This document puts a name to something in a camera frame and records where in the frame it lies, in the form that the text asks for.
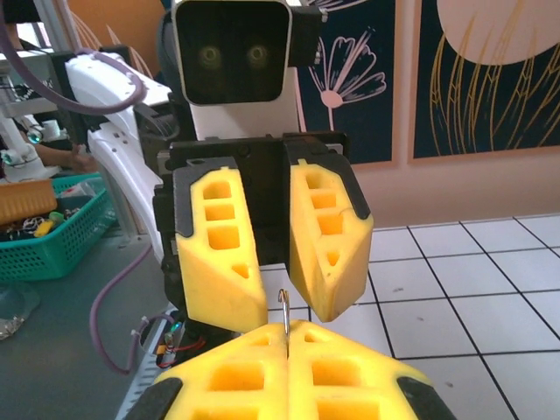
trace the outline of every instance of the teal plastic basket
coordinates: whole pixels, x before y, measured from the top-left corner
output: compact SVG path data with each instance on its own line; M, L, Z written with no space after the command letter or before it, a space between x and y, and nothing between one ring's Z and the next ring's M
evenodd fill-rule
M56 178L58 194L99 175ZM38 282L68 275L115 223L109 194L102 190L78 213L50 234L37 239L0 242L0 283Z

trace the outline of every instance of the navy blue artwork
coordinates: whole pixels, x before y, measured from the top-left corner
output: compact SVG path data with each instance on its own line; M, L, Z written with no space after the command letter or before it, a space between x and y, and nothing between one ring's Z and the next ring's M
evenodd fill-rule
M560 145L560 44L509 64L472 62L450 46L438 4L422 1L414 158ZM515 48L510 32L500 39Z
M310 2L329 13L320 63L298 69L302 129L345 132L354 164L392 160L395 3Z

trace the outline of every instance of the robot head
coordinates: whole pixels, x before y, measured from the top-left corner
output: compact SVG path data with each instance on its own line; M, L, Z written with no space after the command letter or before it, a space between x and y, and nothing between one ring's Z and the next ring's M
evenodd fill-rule
M173 11L183 95L194 105L274 101L291 9L280 0L185 0Z

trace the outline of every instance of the purple cable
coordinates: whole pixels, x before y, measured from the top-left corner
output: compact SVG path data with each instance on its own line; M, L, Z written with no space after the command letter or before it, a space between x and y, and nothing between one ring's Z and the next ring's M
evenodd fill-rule
M105 287L99 292L99 295L94 300L94 303L91 306L91 310L89 312L89 333L91 335L91 340L94 343L95 350L101 356L105 364L121 375L128 375L132 372L134 368L134 361L137 354L137 349L140 344L140 335L146 326L148 326L152 321L156 319L165 319L170 323L174 323L175 320L167 315L167 314L159 314L149 319L142 319L140 326L136 330L136 333L132 336L132 341L130 342L130 349L129 349L129 356L127 359L127 364L125 368L119 367L114 363L105 347L102 343L101 335L99 334L99 326L97 325L97 314L99 312L99 308L102 304L103 299L109 294L111 289L113 289L117 284L119 284L130 272L135 269L143 260L144 258L151 252L151 245L147 247L142 253L127 267L125 267L119 274L117 274L110 282L108 282Z
M110 58L108 55L86 48L80 49L76 54L93 54L94 58L97 60L112 66L130 79L135 86L134 92L126 100L107 107L90 107L76 101L71 101L61 94L54 92L41 80L35 77L35 75L27 68L24 61L19 57L14 46L11 44L10 35L6 29L6 20L4 17L4 0L0 0L0 49L6 59L10 62L13 69L17 74L19 74L25 83L27 83L29 88L55 105L78 114L88 116L108 116L110 114L124 111L126 108L143 101L146 97L147 91L145 85L142 83L142 80L140 80L136 74L132 73L127 66L116 59Z

